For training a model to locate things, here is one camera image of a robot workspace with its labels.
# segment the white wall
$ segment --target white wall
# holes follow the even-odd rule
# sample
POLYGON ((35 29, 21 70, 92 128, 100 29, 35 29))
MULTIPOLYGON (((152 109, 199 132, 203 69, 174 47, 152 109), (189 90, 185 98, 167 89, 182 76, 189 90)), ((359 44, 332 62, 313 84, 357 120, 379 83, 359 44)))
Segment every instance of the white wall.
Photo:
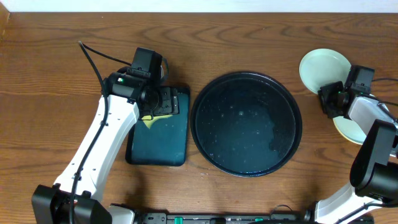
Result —
POLYGON ((10 12, 398 12, 398 0, 0 0, 10 12))

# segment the dark blue plate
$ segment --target dark blue plate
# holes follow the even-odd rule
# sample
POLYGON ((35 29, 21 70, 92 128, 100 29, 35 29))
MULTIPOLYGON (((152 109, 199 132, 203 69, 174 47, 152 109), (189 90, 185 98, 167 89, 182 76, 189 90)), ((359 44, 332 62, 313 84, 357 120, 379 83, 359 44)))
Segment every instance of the dark blue plate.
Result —
POLYGON ((263 74, 237 72, 209 83, 192 108, 191 131, 202 155, 229 174, 255 177, 281 168, 302 135, 299 107, 263 74))

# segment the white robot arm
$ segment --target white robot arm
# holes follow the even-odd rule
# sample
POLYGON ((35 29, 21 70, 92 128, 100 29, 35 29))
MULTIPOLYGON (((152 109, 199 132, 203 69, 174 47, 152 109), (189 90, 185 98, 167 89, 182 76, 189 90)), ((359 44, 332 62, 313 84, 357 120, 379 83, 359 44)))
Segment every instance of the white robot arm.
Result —
MULTIPOLYGON (((129 103, 127 102, 127 98, 116 95, 109 95, 108 101, 109 115, 107 125, 96 140, 84 164, 76 190, 77 195, 82 195, 83 191, 90 192, 91 198, 99 202, 103 199, 106 179, 116 154, 127 133, 139 118, 137 103, 129 103)), ((80 144, 79 149, 67 168, 54 182, 54 184, 60 184, 60 190, 64 192, 71 191, 77 167, 100 127, 103 113, 104 97, 101 97, 96 116, 83 142, 80 144)))
POLYGON ((381 208, 376 205, 382 205, 384 201, 390 199, 389 197, 396 197, 394 193, 387 191, 385 195, 380 193, 386 185, 391 185, 387 188, 398 189, 398 186, 396 186, 398 177, 395 176, 392 178, 393 181, 389 181, 388 178, 391 178, 389 175, 376 173, 377 170, 373 170, 380 167, 378 169, 394 172, 397 168, 395 164, 388 162, 388 157, 389 155, 396 156, 395 150, 392 149, 397 147, 394 146, 394 140, 398 139, 396 132, 398 123, 382 102, 370 95, 364 95, 363 91, 370 93, 370 81, 373 77, 373 73, 369 73, 371 70, 354 66, 351 71, 344 89, 341 88, 341 83, 332 83, 322 87, 318 94, 324 112, 330 118, 337 114, 345 115, 359 125, 367 138, 351 169, 351 183, 347 183, 330 198, 321 200, 316 204, 314 216, 318 223, 349 223, 371 210, 381 208), (389 132, 382 132, 381 126, 389 132), (364 208, 370 203, 373 206, 364 208))

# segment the wood grain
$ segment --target wood grain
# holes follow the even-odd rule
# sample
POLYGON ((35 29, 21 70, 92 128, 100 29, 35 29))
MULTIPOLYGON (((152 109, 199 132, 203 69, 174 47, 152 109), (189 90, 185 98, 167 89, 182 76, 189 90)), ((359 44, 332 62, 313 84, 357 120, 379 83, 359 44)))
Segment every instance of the wood grain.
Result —
MULTIPOLYGON (((359 146, 338 134, 302 84, 301 58, 329 48, 375 68, 376 77, 398 75, 393 14, 13 13, 0 43, 0 223, 35 222, 34 189, 53 184, 92 122, 100 86, 78 40, 127 61, 136 47, 156 50, 170 63, 169 84, 190 85, 192 102, 208 82, 237 70, 268 74, 297 100, 303 118, 299 149, 265 177, 219 171, 191 135, 181 167, 131 166, 123 144, 103 204, 172 213, 268 213, 278 204, 303 210, 329 197, 347 183, 359 146)), ((93 59, 103 76, 122 66, 93 59)), ((377 82, 373 92, 396 102, 398 83, 377 82)), ((373 214, 377 223, 397 223, 396 211, 373 214)))

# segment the yellow sponge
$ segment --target yellow sponge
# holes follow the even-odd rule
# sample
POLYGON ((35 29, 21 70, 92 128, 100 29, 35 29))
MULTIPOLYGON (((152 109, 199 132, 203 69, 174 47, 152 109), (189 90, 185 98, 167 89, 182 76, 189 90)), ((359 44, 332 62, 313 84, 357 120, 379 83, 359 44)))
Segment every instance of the yellow sponge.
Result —
POLYGON ((154 119, 151 119, 151 116, 147 115, 147 116, 143 116, 141 118, 141 120, 143 120, 143 122, 147 126, 147 128, 150 129, 150 127, 153 125, 153 123, 155 121, 157 121, 158 119, 169 118, 171 116, 173 116, 173 115, 169 114, 169 115, 163 115, 163 116, 156 116, 156 117, 154 117, 154 119))

